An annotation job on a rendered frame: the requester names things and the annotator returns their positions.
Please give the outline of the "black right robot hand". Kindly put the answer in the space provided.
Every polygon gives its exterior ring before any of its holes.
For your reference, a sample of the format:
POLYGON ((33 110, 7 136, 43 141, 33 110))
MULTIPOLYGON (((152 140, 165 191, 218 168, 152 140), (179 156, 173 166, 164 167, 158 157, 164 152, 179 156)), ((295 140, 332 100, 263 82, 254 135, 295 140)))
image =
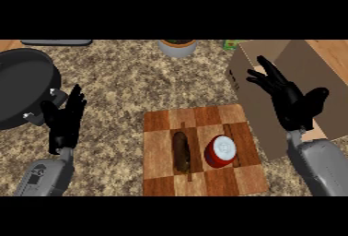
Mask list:
POLYGON ((286 131, 313 130, 313 118, 323 111, 329 89, 314 88, 304 94, 296 84, 286 79, 276 65, 263 55, 257 56, 257 62, 266 69, 266 73, 249 69, 246 80, 270 94, 282 127, 286 131))

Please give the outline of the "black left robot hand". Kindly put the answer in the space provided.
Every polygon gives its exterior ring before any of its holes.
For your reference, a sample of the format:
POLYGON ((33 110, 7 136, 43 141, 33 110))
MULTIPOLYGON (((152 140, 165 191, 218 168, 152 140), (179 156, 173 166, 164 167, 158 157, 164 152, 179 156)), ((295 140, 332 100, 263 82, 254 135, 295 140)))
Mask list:
POLYGON ((63 109, 59 109, 49 100, 41 102, 43 118, 49 127, 49 153, 52 155, 61 154, 59 149, 77 147, 86 103, 80 85, 72 88, 63 109))

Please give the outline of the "checkered wooden cutting board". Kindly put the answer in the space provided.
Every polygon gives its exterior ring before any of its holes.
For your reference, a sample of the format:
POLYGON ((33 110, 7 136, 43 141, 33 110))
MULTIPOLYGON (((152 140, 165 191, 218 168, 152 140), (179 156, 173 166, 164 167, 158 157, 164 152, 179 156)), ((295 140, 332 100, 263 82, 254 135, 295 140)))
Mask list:
POLYGON ((251 195, 268 182, 242 106, 237 104, 145 113, 145 195, 251 195), (183 132, 190 149, 190 172, 174 165, 173 136, 183 132), (204 150, 215 136, 236 144, 235 162, 214 168, 204 150))

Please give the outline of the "brown sweet potato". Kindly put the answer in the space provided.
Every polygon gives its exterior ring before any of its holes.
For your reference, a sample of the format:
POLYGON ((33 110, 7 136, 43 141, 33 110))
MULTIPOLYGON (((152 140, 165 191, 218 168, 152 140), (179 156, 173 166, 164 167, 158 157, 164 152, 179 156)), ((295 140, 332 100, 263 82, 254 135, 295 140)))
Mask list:
POLYGON ((184 132, 177 132, 173 136, 174 165, 177 171, 190 172, 190 149, 184 132))

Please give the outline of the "green packet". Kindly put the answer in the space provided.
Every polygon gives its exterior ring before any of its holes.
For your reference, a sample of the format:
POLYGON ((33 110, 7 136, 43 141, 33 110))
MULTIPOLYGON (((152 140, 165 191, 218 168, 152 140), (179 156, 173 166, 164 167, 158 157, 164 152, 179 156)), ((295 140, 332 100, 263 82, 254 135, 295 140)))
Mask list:
POLYGON ((235 50, 237 44, 242 43, 242 42, 243 42, 243 40, 226 40, 223 42, 223 49, 224 50, 235 50))

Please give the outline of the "dark grey flat appliance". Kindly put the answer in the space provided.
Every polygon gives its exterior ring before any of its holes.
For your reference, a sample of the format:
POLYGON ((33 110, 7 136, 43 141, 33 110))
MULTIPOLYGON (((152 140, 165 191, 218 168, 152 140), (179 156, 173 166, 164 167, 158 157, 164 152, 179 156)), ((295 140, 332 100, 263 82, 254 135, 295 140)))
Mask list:
POLYGON ((86 46, 93 40, 21 40, 21 43, 34 46, 86 46))

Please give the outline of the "grey plant pot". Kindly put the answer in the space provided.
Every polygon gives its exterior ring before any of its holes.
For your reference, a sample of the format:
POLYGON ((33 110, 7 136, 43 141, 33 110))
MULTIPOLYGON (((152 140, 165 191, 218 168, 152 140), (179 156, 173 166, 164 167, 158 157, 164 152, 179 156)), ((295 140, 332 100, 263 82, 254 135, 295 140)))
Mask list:
POLYGON ((183 58, 195 52, 198 41, 190 40, 186 43, 176 44, 176 43, 168 42, 167 40, 158 40, 158 45, 159 45, 159 49, 162 53, 167 56, 183 58))

